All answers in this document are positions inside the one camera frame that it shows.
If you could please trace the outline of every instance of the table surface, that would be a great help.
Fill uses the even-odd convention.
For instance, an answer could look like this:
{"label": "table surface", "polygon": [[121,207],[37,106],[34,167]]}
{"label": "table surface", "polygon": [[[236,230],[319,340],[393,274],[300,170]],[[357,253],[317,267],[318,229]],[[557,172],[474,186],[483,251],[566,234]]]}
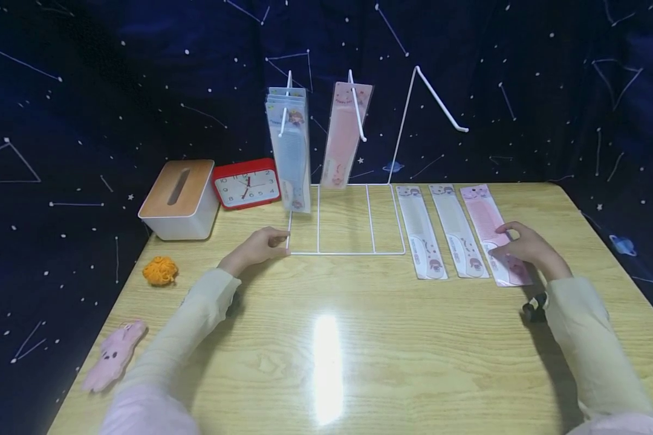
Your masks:
{"label": "table surface", "polygon": [[[455,184],[460,200],[466,185]],[[239,312],[200,344],[179,379],[177,397],[204,434],[563,434],[582,421],[547,325],[527,326],[519,316],[525,293],[541,285],[459,279],[421,187],[450,279],[415,278],[408,243],[402,256],[291,256],[248,270]],[[377,251],[401,251],[390,187],[368,190]],[[653,308],[580,211],[552,184],[490,191],[505,220],[538,230],[575,274],[595,283],[653,398]],[[319,216],[321,251],[372,250],[364,187],[322,189]],[[149,333],[139,356],[198,277],[264,225],[287,227],[280,202],[221,210],[206,241],[153,236],[50,433],[97,433],[112,394],[80,388],[103,339],[143,319]],[[295,216],[291,249],[315,251],[316,228],[316,214]],[[145,282],[141,271],[154,256],[177,262],[175,285]]]}

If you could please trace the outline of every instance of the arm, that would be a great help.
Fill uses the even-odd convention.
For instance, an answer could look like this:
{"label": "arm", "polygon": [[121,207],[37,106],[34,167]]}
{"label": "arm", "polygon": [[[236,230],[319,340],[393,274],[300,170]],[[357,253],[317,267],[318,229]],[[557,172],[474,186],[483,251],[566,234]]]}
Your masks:
{"label": "arm", "polygon": [[576,380],[578,404],[588,418],[620,413],[653,416],[651,400],[609,323],[600,295],[588,279],[574,277],[564,258],[537,232],[518,222],[519,239],[492,252],[537,266],[547,279],[547,323]]}
{"label": "arm", "polygon": [[239,279],[221,267],[203,274],[167,325],[126,373],[117,392],[147,384],[168,393],[177,372],[193,350],[225,320],[227,307],[239,284]]}
{"label": "arm", "polygon": [[263,228],[227,255],[189,290],[184,302],[117,387],[100,434],[199,434],[183,404],[169,394],[177,372],[225,320],[245,268],[290,252],[279,247],[287,231]]}

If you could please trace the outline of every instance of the right hand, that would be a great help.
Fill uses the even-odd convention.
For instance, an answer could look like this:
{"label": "right hand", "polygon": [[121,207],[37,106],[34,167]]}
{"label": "right hand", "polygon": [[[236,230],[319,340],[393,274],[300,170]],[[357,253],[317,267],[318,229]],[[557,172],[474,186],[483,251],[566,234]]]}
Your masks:
{"label": "right hand", "polygon": [[492,249],[489,251],[491,256],[497,258],[513,256],[531,262],[537,269],[542,271],[547,280],[573,276],[564,258],[561,258],[559,253],[535,230],[513,221],[499,226],[496,233],[501,234],[508,230],[515,230],[520,234],[520,237],[511,240],[510,243],[504,246]]}

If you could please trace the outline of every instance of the pink sleeve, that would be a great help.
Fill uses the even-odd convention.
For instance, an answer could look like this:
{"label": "pink sleeve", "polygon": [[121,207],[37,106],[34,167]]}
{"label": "pink sleeve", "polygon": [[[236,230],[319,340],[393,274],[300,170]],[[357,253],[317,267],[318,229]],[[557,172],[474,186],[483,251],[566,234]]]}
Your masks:
{"label": "pink sleeve", "polygon": [[115,395],[99,433],[200,435],[200,430],[178,400],[157,386],[140,384]]}
{"label": "pink sleeve", "polygon": [[653,417],[621,413],[584,422],[568,435],[653,435]]}

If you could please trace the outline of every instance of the pink plush toy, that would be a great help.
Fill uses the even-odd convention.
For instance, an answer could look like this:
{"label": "pink plush toy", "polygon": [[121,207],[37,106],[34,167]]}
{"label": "pink plush toy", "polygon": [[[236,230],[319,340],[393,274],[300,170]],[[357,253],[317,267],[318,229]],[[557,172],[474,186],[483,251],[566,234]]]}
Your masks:
{"label": "pink plush toy", "polygon": [[102,355],[87,373],[82,390],[98,393],[119,379],[133,356],[135,345],[147,329],[144,321],[135,320],[113,331],[102,343]]}

